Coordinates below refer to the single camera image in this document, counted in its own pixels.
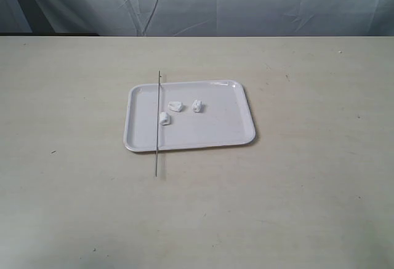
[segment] metal rod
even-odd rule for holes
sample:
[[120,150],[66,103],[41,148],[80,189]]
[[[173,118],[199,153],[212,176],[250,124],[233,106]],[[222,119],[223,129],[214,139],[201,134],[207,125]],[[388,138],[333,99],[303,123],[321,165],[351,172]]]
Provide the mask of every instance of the metal rod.
[[159,81],[158,81],[158,118],[156,128],[156,166],[155,166],[155,177],[158,176],[158,155],[159,155],[159,116],[160,116],[160,70],[159,70]]

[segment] gray fabric backdrop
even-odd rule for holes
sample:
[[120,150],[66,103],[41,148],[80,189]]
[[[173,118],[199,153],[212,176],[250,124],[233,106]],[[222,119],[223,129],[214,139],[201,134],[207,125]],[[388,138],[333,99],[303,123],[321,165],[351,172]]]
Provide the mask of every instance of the gray fabric backdrop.
[[[2,0],[0,30],[23,20]],[[37,0],[56,32],[104,36],[386,36],[394,0]]]

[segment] table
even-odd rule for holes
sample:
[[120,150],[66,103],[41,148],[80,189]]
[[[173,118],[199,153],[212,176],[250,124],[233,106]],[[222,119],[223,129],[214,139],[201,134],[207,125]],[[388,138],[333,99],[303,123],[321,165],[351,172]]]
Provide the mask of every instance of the table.
[[[0,38],[2,268],[392,268],[394,38]],[[128,91],[234,79],[257,138],[123,145]]]

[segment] white object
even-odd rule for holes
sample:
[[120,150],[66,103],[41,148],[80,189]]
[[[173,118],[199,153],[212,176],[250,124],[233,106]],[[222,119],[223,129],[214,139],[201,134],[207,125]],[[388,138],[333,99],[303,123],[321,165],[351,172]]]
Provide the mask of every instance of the white object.
[[171,117],[168,115],[167,112],[161,112],[160,117],[159,117],[159,122],[162,126],[166,126],[166,125],[170,124]]
[[[142,84],[130,91],[124,144],[134,152],[155,151],[157,84]],[[204,114],[178,114],[171,126],[159,128],[159,149],[189,149],[240,145],[251,142],[255,129],[241,84],[232,80],[161,84],[161,104],[169,100],[193,103],[204,96]]]
[[174,112],[181,112],[183,108],[182,102],[168,102],[168,109]]
[[194,112],[198,113],[201,111],[201,107],[203,106],[202,101],[200,100],[195,100],[191,106]]

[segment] white block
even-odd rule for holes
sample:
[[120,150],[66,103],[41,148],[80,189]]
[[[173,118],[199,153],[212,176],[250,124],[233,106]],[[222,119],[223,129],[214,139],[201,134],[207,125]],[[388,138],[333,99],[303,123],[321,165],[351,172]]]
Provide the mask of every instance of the white block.
[[201,107],[203,106],[202,101],[200,100],[195,100],[191,106],[194,112],[198,113],[201,111]]
[[182,107],[182,102],[168,102],[168,109],[171,111],[181,112]]
[[170,124],[171,117],[168,115],[167,112],[161,112],[160,117],[159,117],[159,122],[162,126],[166,126],[166,125]]

